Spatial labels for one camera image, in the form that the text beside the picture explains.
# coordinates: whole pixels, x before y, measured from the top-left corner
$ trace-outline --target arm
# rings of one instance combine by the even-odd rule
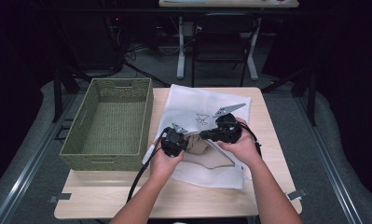
[[[118,211],[110,223],[145,224],[160,191],[183,156],[184,151],[179,156],[170,158],[162,150],[159,150],[151,161],[150,177],[131,200]]]
[[[249,167],[262,223],[302,223],[296,209],[282,192],[268,166],[258,155],[253,137],[247,131],[242,129],[241,138],[235,144],[220,141],[217,144],[222,149],[232,152],[238,160]]]

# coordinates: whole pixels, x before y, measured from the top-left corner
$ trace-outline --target wooden table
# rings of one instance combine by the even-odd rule
[[[262,145],[263,159],[283,192],[296,190],[260,89],[206,90],[252,97],[249,126]],[[156,135],[168,94],[169,89],[154,89],[150,142]],[[127,201],[136,174],[137,172],[71,170],[62,191],[71,193],[70,200],[59,200],[55,217],[59,219],[113,217]],[[135,192],[148,176],[147,170]],[[293,200],[292,204],[298,213],[302,211],[299,200]],[[250,180],[245,180],[244,189],[238,190],[208,189],[170,179],[158,196],[151,217],[248,217],[257,214],[255,191]]]

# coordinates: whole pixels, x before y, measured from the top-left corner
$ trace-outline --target metal clamp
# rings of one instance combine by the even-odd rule
[[[177,133],[186,133],[186,132],[187,132],[186,129],[180,127],[179,125],[177,125],[177,124],[175,124],[175,123],[172,123],[172,125],[173,125],[174,130],[175,130]]]
[[[49,203],[58,203],[59,200],[70,200],[71,193],[60,193],[58,196],[51,196],[48,199]]]
[[[286,196],[290,201],[293,201],[294,199],[301,200],[303,196],[307,195],[308,193],[304,189],[299,189],[296,191],[293,191],[291,193],[287,193]]]
[[[229,106],[225,106],[225,107],[220,107],[220,109],[215,112],[215,114],[213,115],[213,118],[218,118],[218,117],[222,117],[222,116],[225,116],[229,113],[231,113],[232,111],[235,111],[243,106],[245,106],[246,104],[243,103],[243,104],[239,104],[239,105],[229,105]]]

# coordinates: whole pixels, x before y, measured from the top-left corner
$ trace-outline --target person's left hand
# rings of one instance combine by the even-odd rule
[[[158,144],[157,153],[150,163],[150,178],[154,178],[161,183],[166,183],[174,172],[176,165],[183,160],[184,151],[180,152],[177,157],[169,157]]]

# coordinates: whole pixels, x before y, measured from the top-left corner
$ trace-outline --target metal object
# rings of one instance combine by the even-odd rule
[[[57,196],[51,196],[48,199],[49,203],[58,203],[59,200],[70,200],[71,193],[60,193]]]
[[[211,139],[214,142],[220,140],[232,144],[241,138],[241,125],[232,114],[221,116],[215,123],[217,128],[200,132],[202,139]]]
[[[214,118],[218,118],[218,117],[221,117],[221,116],[225,116],[229,113],[231,113],[232,111],[235,111],[243,106],[245,106],[246,104],[243,103],[243,104],[239,104],[239,105],[229,105],[229,106],[225,106],[225,107],[221,107],[217,112],[215,112],[215,114],[213,115]]]
[[[166,128],[164,130],[166,137],[162,137],[162,150],[169,157],[177,157],[181,151],[186,150],[188,141],[182,133],[178,133],[173,128]]]
[[[287,198],[290,200],[290,201],[293,201],[295,199],[299,199],[301,200],[302,197],[304,197],[305,195],[307,195],[308,193],[304,190],[304,189],[299,189],[299,190],[296,190],[294,192],[291,192],[291,193],[288,193],[286,194],[287,195]]]
[[[172,123],[172,125],[173,125],[174,130],[175,130],[177,133],[186,133],[186,132],[187,132],[186,129],[180,127],[179,125],[177,125],[177,124],[175,124],[175,123]]]

